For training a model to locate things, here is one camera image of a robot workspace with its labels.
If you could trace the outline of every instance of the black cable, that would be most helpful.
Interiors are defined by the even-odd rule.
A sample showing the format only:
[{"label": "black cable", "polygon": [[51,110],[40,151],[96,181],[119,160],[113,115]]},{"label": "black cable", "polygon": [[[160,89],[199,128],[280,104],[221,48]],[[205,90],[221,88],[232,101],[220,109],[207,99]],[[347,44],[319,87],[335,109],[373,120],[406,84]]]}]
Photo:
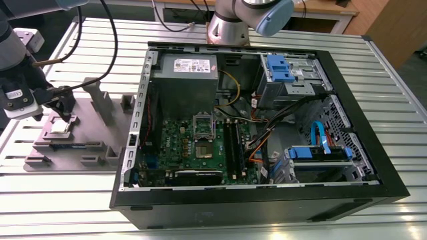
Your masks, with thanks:
[{"label": "black cable", "polygon": [[183,17],[183,16],[179,14],[179,13],[184,13],[184,12],[187,11],[187,9],[184,9],[183,11],[177,11],[177,9],[171,8],[169,10],[171,10],[172,13],[173,13],[173,16],[172,16],[173,18],[184,20],[187,24],[188,24],[188,22],[196,22],[196,17],[197,17],[197,15],[199,15],[199,13],[200,13],[199,11],[196,11],[195,15],[192,16],[191,20],[188,21],[188,18],[187,18],[187,17]]},{"label": "black cable", "polygon": [[187,12],[188,9],[177,9],[177,8],[171,8],[172,12],[176,11],[179,13]]},{"label": "black cable", "polygon": [[248,145],[252,145],[255,143],[257,143],[259,141],[263,141],[263,139],[267,137],[268,133],[272,131],[272,129],[276,127],[276,124],[283,120],[283,118],[285,118],[287,116],[289,116],[291,114],[295,113],[295,111],[308,102],[315,101],[315,100],[320,100],[324,99],[329,94],[320,94],[316,96],[305,96],[303,97],[300,100],[297,100],[292,105],[284,107],[273,116],[272,118],[268,120],[268,123],[264,126],[263,129],[263,134],[249,142]]},{"label": "black cable", "polygon": [[75,40],[75,43],[73,43],[73,46],[72,46],[69,52],[67,53],[67,55],[64,57],[60,57],[57,59],[35,62],[32,64],[33,67],[43,67],[43,66],[47,66],[47,65],[63,63],[73,55],[73,53],[75,53],[75,51],[77,49],[79,43],[80,43],[81,32],[83,32],[83,14],[81,14],[81,7],[80,6],[77,6],[77,17],[79,17],[77,38]]},{"label": "black cable", "polygon": [[112,54],[112,60],[111,60],[108,69],[107,69],[105,73],[104,73],[100,77],[95,78],[93,80],[87,81],[87,82],[84,82],[84,83],[81,83],[81,84],[79,84],[79,85],[76,85],[76,86],[67,87],[67,88],[61,89],[60,91],[57,91],[57,92],[55,93],[56,96],[60,95],[60,94],[63,94],[63,93],[65,93],[65,92],[69,92],[69,91],[72,91],[72,90],[75,90],[75,89],[83,88],[83,87],[85,87],[87,85],[91,85],[91,84],[99,82],[100,80],[103,80],[103,79],[107,77],[107,75],[109,74],[109,72],[112,71],[112,68],[113,68],[113,66],[115,66],[116,58],[117,58],[117,51],[119,51],[117,30],[116,30],[116,25],[115,25],[113,16],[112,16],[112,13],[109,12],[109,8],[108,8],[108,6],[107,6],[107,4],[105,4],[105,1],[104,1],[104,0],[99,0],[99,1],[100,1],[100,3],[101,3],[101,6],[104,7],[104,10],[105,10],[105,13],[107,13],[107,16],[108,16],[108,19],[109,19],[111,28],[112,28],[112,35],[113,35],[113,54]]},{"label": "black cable", "polygon": [[200,11],[200,13],[203,14],[204,20],[208,21],[207,15],[203,13],[203,10],[200,9],[200,7],[197,6],[197,4],[195,3],[195,0],[189,0],[189,1],[191,1],[192,5],[195,6],[195,8],[196,8],[196,9]]},{"label": "black cable", "polygon": [[81,15],[81,7],[77,6],[77,16],[79,16],[79,32],[77,32],[77,38],[75,40],[73,46],[69,50],[69,52],[67,53],[67,55],[64,57],[60,58],[60,61],[64,62],[75,53],[76,48],[79,46],[80,43],[80,38],[81,38],[81,32],[83,32],[83,15]]},{"label": "black cable", "polygon": [[235,104],[232,103],[231,105],[228,105],[231,108],[232,108],[232,110],[237,113],[237,115],[239,115],[239,117],[240,118],[244,118],[244,116],[240,114],[240,112],[239,112],[239,110],[237,110],[237,108],[236,108],[236,106],[235,106]]},{"label": "black cable", "polygon": [[171,32],[179,33],[179,32],[181,32],[181,31],[189,29],[191,26],[195,24],[195,23],[191,23],[191,25],[188,25],[187,27],[184,27],[183,29],[179,29],[179,30],[171,29],[171,28],[165,25],[165,23],[163,22],[163,20],[161,20],[161,18],[160,18],[160,14],[159,14],[159,10],[157,10],[157,7],[156,7],[155,0],[151,0],[151,3],[152,3],[152,8],[153,8],[155,14],[156,14],[156,16],[157,16],[157,18],[159,18],[159,21],[160,21],[163,27],[164,27],[167,30],[169,30]]},{"label": "black cable", "polygon": [[228,116],[229,118],[240,118],[239,116],[231,115],[228,112],[225,112],[223,109],[220,109],[219,107],[216,108],[217,111],[220,111],[225,116]]},{"label": "black cable", "polygon": [[205,6],[205,10],[207,10],[207,12],[205,12],[205,18],[207,18],[207,22],[211,20],[211,11],[209,11],[209,7],[208,7],[208,3],[207,3],[207,0],[203,0],[203,2],[204,2],[204,6]]},{"label": "black cable", "polygon": [[304,0],[301,0],[301,3],[304,4],[304,10],[301,12],[301,18],[304,19],[305,16],[307,16],[307,5],[305,5],[305,1]]}]

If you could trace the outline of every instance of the metal workbench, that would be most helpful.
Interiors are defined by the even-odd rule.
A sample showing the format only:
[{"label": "metal workbench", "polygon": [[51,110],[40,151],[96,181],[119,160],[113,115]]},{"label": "metal workbench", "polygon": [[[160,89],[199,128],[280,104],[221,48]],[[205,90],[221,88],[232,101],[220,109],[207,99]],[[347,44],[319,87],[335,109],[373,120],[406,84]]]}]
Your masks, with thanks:
[{"label": "metal workbench", "polygon": [[[157,22],[116,20],[119,57],[100,88],[112,98],[135,94],[148,41],[205,42],[201,25],[167,32]],[[107,19],[87,18],[79,48],[67,63],[44,69],[53,85],[73,86],[99,76],[113,53]],[[75,44],[72,23],[52,57]],[[113,172],[35,173],[23,170],[41,122],[12,120],[0,138],[0,238],[91,239],[427,239],[427,114],[375,45],[359,36],[283,31],[273,37],[249,32],[252,46],[319,49],[331,52],[411,196],[371,207],[336,222],[227,228],[139,231],[111,211]],[[88,97],[83,90],[76,97]]]}]

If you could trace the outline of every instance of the robot end effector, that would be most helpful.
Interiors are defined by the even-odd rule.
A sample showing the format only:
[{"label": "robot end effector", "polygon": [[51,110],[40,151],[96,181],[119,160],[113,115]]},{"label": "robot end effector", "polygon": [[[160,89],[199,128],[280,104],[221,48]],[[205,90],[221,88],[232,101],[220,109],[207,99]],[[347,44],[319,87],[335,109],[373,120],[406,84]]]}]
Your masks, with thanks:
[{"label": "robot end effector", "polygon": [[0,0],[0,107],[9,119],[33,117],[39,121],[44,105],[68,121],[76,100],[72,91],[60,91],[67,86],[53,87],[41,68],[32,66],[36,60],[7,21],[69,10],[88,1]]},{"label": "robot end effector", "polygon": [[248,26],[263,36],[276,34],[293,12],[293,0],[216,0],[208,26],[208,41],[219,45],[245,45]]}]

